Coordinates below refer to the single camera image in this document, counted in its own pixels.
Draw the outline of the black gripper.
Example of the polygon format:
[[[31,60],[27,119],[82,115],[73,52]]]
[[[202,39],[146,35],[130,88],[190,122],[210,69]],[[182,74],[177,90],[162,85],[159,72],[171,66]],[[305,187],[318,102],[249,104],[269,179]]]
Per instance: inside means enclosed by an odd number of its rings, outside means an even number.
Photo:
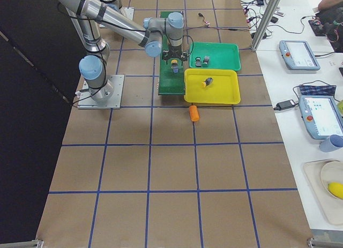
[[[165,61],[166,64],[170,59],[179,59],[183,63],[188,60],[188,52],[183,50],[182,44],[172,46],[170,43],[163,43],[160,59]]]

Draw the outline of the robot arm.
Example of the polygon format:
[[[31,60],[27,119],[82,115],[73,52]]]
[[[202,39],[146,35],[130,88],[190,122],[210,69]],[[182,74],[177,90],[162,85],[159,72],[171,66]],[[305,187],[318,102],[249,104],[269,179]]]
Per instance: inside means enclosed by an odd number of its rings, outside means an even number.
[[[182,48],[184,19],[180,12],[165,18],[146,18],[141,26],[127,16],[121,0],[58,0],[71,19],[87,55],[79,71],[87,88],[79,109],[118,109],[122,105],[124,76],[108,73],[111,44],[116,37],[135,42],[147,56],[169,62],[187,60]]]

